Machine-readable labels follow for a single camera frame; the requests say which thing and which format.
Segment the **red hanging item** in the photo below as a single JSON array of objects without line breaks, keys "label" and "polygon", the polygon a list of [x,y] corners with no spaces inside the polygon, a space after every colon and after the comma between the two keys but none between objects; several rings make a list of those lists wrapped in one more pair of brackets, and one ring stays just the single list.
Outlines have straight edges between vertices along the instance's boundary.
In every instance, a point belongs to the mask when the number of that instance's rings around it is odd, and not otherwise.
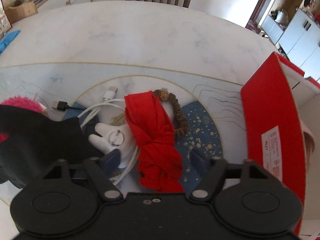
[{"label": "red hanging item", "polygon": [[158,193],[183,192],[182,159],[174,148],[174,128],[152,91],[124,97],[125,117],[140,148],[140,183]]}]

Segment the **round table top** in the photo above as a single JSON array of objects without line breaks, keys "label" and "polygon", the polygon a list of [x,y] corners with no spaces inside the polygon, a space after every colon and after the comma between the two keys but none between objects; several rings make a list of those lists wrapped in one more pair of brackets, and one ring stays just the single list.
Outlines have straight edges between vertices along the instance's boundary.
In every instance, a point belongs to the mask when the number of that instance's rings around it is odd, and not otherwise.
[{"label": "round table top", "polygon": [[244,84],[275,51],[266,39],[200,11],[173,5],[103,1],[25,18],[0,67],[112,63],[162,68]]}]

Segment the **white label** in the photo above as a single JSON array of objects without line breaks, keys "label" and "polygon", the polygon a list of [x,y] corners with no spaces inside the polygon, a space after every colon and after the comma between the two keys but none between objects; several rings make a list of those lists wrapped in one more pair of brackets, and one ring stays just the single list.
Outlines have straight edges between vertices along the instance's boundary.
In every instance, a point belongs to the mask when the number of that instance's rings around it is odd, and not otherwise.
[{"label": "white label", "polygon": [[263,167],[282,182],[282,153],[279,127],[261,135]]}]

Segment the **screw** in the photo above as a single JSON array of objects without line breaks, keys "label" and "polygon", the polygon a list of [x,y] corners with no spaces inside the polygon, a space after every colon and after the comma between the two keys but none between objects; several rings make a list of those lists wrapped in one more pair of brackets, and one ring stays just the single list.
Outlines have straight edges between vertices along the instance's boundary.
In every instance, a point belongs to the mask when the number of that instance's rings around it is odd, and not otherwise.
[{"label": "screw", "polygon": [[143,201],[143,204],[146,204],[146,205],[150,205],[151,203],[152,203],[152,201],[149,200],[149,199],[145,199],[145,200]]},{"label": "screw", "polygon": [[152,199],[152,202],[154,202],[154,203],[159,203],[159,202],[161,202],[161,199],[160,199],[160,198],[153,198],[153,199]]},{"label": "screw", "polygon": [[192,192],[192,195],[196,198],[205,198],[207,197],[209,194],[208,192],[206,192],[205,190],[203,189],[197,189],[195,191]]},{"label": "screw", "polygon": [[104,193],[106,198],[118,198],[120,197],[121,193],[117,190],[108,190]]}]

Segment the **pink fuzzy object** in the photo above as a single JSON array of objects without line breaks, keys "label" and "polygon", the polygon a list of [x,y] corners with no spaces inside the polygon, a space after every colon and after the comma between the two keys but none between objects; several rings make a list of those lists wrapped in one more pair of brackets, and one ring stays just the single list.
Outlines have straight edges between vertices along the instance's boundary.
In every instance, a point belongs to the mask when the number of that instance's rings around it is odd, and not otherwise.
[{"label": "pink fuzzy object", "polygon": [[[32,110],[35,111],[37,113],[42,113],[43,109],[41,108],[40,104],[38,102],[35,102],[29,98],[22,98],[22,97],[14,97],[14,98],[9,98],[5,101],[3,101],[2,103],[0,103],[0,105],[6,105],[6,106],[16,106],[16,107],[20,107],[20,108],[24,108],[24,109],[28,109],[28,110]],[[7,140],[9,138],[9,136],[5,133],[1,133],[0,134],[0,142],[3,142],[4,140]]]}]

